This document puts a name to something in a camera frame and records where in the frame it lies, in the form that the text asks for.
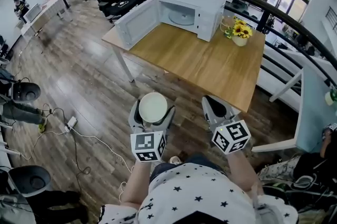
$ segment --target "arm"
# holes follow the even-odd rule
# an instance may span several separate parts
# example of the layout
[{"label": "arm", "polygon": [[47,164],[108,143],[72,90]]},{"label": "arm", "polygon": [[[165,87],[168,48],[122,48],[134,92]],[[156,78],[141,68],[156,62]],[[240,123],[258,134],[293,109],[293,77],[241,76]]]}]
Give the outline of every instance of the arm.
[{"label": "arm", "polygon": [[150,168],[150,162],[136,162],[122,194],[122,206],[129,206],[139,210],[148,194]]},{"label": "arm", "polygon": [[262,184],[251,164],[241,150],[227,155],[231,170],[231,181],[238,185],[243,191],[251,191],[253,185],[257,184],[257,194],[262,195]]}]

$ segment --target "flower pot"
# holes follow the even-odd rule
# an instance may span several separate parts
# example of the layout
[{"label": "flower pot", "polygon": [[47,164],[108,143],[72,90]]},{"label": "flower pot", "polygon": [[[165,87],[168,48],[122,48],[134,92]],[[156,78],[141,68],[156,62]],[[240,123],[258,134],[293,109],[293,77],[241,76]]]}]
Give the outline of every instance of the flower pot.
[{"label": "flower pot", "polygon": [[238,46],[245,46],[247,44],[248,38],[240,38],[238,36],[232,36],[232,40]]}]

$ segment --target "jeans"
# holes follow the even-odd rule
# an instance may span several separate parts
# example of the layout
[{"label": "jeans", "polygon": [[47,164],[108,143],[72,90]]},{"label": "jeans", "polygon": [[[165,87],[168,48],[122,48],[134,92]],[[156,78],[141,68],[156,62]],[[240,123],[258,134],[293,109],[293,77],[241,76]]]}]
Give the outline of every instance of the jeans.
[{"label": "jeans", "polygon": [[63,224],[85,218],[87,213],[84,207],[63,210],[50,210],[48,208],[66,205],[67,203],[76,203],[79,197],[79,194],[73,191],[44,191],[41,194],[27,198],[27,201],[35,214],[37,224]]},{"label": "jeans", "polygon": [[[217,170],[223,174],[225,174],[225,172],[221,169],[220,166],[212,163],[211,161],[209,161],[206,156],[202,153],[195,153],[192,156],[190,156],[185,163],[194,163],[194,164],[198,164],[198,165],[202,165],[202,166],[207,166],[210,167],[214,170]],[[171,164],[171,163],[161,163],[159,165],[157,165],[151,176],[150,176],[150,183],[152,182],[153,179],[155,179],[158,175],[160,175],[162,172],[171,170],[173,168],[176,168],[178,166],[180,166],[182,164]]]},{"label": "jeans", "polygon": [[44,122],[41,113],[31,106],[16,104],[13,101],[9,101],[3,105],[4,111],[2,116],[8,119],[17,121],[23,121],[31,124],[42,124]]}]

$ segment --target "wooden table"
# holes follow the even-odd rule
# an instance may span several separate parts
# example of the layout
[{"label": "wooden table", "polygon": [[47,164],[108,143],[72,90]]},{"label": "wooden table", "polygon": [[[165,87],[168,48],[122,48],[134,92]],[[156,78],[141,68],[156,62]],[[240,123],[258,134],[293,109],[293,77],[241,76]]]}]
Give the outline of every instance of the wooden table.
[{"label": "wooden table", "polygon": [[260,71],[265,35],[253,30],[247,45],[238,47],[219,28],[206,42],[194,33],[162,23],[130,50],[115,28],[102,40],[113,45],[130,81],[133,77],[117,47],[247,112]]}]

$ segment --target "table leg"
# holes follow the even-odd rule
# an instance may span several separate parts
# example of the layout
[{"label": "table leg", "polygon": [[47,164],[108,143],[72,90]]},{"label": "table leg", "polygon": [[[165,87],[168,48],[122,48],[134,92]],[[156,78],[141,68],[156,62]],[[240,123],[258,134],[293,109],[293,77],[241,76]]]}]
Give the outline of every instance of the table leg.
[{"label": "table leg", "polygon": [[280,89],[278,92],[276,92],[273,96],[269,98],[270,102],[275,101],[278,99],[283,93],[285,93],[288,89],[290,89],[293,85],[295,85],[302,77],[303,70],[300,70],[293,78],[289,80],[288,83],[284,85],[282,89]]},{"label": "table leg", "polygon": [[61,11],[57,13],[60,19],[63,19],[63,15],[61,14]]},{"label": "table leg", "polygon": [[67,20],[73,21],[73,17],[71,16],[71,14],[69,13],[69,11],[66,8],[64,8],[64,13],[67,17]]},{"label": "table leg", "polygon": [[64,2],[64,4],[65,4],[65,7],[67,7],[67,9],[69,9],[70,6],[69,6],[68,2],[67,2],[66,0],[63,0],[63,2]]},{"label": "table leg", "polygon": [[128,67],[127,67],[127,65],[126,65],[126,63],[125,63],[125,61],[123,59],[123,56],[122,56],[122,54],[120,52],[120,49],[117,48],[117,47],[113,47],[113,49],[114,49],[114,52],[116,54],[116,57],[117,57],[120,65],[121,65],[122,69],[125,71],[125,73],[126,73],[126,75],[128,77],[128,80],[130,82],[133,82],[134,78],[133,78],[132,74],[130,73],[130,70],[128,69]]}]

